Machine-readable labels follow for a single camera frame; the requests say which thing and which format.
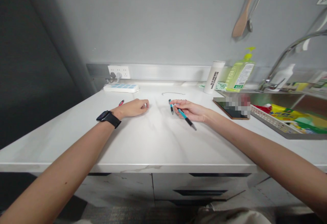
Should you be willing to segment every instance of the countertop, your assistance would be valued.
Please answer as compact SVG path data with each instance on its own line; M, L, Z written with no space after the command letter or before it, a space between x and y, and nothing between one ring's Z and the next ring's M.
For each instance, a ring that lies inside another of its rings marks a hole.
M163 92L181 94L162 95ZM236 147L202 123L194 131L172 115L169 99L187 99L227 117L197 86L146 86L134 94L101 90L0 150L0 172L43 172L91 129L103 111L121 100L148 99L143 115L125 118L113 132L91 172L106 173L256 173L257 167ZM327 140L287 140L255 117L233 122L267 137L327 172Z

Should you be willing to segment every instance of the wall outlet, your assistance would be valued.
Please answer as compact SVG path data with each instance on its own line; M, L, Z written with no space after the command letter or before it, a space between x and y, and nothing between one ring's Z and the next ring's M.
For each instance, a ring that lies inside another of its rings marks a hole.
M117 76L117 73L122 74L122 79L130 79L128 66L108 66L109 73L114 73Z
M317 5L327 5L327 0L318 0Z

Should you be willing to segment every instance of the smartwatch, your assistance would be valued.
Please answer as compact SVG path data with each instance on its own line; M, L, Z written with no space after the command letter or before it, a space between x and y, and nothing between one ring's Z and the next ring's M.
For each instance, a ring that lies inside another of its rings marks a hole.
M121 123L121 121L118 118L116 118L111 111L104 111L103 113L101 113L99 117L97 117L96 120L99 122L108 121L115 128L117 128L118 125L120 125Z

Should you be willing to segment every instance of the power strip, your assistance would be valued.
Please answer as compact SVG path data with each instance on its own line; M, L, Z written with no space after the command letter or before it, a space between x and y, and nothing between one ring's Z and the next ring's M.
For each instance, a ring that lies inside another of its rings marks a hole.
M139 91L139 86L137 84L107 84L103 87L103 90L107 92L135 93Z

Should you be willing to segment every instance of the watch face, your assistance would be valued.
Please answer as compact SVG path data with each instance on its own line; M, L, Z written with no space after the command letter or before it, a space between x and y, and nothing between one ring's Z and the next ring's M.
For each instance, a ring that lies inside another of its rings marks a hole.
M97 117L97 121L102 121L109 113L110 111L104 111L103 113L101 113L101 115L99 117Z

